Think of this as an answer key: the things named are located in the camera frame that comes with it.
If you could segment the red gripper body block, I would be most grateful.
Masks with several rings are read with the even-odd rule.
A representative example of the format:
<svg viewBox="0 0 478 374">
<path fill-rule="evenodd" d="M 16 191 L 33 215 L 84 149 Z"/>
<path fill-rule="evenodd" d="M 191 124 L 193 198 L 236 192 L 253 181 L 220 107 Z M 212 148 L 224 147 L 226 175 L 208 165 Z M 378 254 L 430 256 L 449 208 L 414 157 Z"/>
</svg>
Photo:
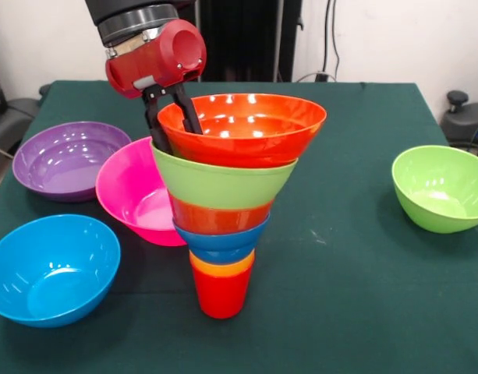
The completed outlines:
<svg viewBox="0 0 478 374">
<path fill-rule="evenodd" d="M 148 29 L 113 47 L 105 71 L 124 97 L 138 98 L 149 86 L 166 88 L 196 79 L 204 70 L 207 49 L 200 31 L 183 19 Z"/>
</svg>

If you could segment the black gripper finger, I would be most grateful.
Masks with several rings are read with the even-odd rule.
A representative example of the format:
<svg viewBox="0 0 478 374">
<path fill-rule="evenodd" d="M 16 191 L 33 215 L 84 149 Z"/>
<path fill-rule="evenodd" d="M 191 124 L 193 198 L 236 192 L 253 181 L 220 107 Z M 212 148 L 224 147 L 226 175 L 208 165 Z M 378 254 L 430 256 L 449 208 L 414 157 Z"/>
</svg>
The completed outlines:
<svg viewBox="0 0 478 374">
<path fill-rule="evenodd" d="M 199 118 L 191 98 L 186 94 L 184 86 L 172 87 L 172 98 L 174 103 L 182 110 L 183 127 L 186 132 L 203 134 Z"/>
<path fill-rule="evenodd" d="M 153 146 L 164 153 L 171 153 L 172 147 L 169 139 L 158 121 L 158 99 L 153 94 L 144 94 L 143 102 Z"/>
</svg>

